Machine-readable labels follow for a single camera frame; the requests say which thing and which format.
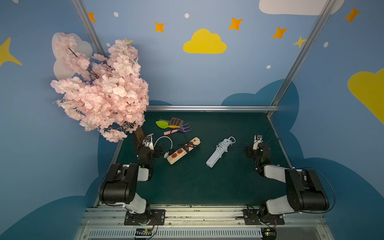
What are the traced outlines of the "beige red socket power strip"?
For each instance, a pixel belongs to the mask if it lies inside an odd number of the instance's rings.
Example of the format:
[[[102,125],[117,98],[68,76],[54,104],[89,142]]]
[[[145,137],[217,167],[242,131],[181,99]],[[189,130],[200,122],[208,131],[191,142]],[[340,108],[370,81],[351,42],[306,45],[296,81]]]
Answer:
[[[189,154],[193,149],[197,148],[200,144],[201,140],[198,137],[193,138],[180,149],[168,156],[167,161],[169,162],[169,164],[173,165],[185,155]]]

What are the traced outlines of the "small white adapter strip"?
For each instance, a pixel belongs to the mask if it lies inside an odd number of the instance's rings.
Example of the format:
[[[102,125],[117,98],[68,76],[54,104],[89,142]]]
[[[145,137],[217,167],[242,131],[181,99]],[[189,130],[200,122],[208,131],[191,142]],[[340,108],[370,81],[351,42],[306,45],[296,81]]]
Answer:
[[[229,137],[228,139],[224,139],[216,145],[216,149],[214,153],[209,157],[206,161],[206,165],[209,168],[212,168],[217,161],[222,157],[224,153],[228,152],[228,148],[232,146],[236,142],[234,137]]]

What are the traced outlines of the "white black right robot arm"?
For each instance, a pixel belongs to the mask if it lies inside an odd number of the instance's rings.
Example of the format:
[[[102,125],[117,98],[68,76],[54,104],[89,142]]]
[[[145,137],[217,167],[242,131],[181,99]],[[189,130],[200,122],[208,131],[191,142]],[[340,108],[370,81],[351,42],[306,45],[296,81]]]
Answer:
[[[286,185],[282,197],[266,200],[259,207],[259,216],[279,216],[296,212],[320,212],[330,209],[330,200],[314,169],[294,169],[273,165],[271,149],[257,141],[245,147],[245,155],[254,160],[255,171],[264,178]]]

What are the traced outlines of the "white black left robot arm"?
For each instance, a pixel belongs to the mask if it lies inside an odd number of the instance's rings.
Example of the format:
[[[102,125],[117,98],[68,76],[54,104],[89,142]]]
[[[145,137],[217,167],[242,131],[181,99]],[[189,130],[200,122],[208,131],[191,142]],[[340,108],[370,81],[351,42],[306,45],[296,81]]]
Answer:
[[[149,218],[150,205],[137,193],[137,184],[152,179],[154,159],[162,153],[162,148],[155,149],[153,140],[145,137],[138,148],[138,163],[112,164],[99,187],[101,203]]]

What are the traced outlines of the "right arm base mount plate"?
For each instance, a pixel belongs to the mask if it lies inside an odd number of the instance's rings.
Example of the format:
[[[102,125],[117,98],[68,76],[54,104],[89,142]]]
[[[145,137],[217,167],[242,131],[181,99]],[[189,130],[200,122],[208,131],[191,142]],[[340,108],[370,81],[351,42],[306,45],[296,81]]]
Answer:
[[[263,214],[258,209],[243,209],[243,219],[246,225],[284,225],[285,221],[282,215]]]

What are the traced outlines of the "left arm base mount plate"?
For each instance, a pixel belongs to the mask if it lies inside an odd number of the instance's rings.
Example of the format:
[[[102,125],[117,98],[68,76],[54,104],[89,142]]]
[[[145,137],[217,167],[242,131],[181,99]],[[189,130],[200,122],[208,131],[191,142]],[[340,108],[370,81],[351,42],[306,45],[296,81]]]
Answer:
[[[143,214],[126,213],[125,226],[149,226],[155,223],[155,226],[163,226],[165,224],[166,210],[154,209],[146,210]]]

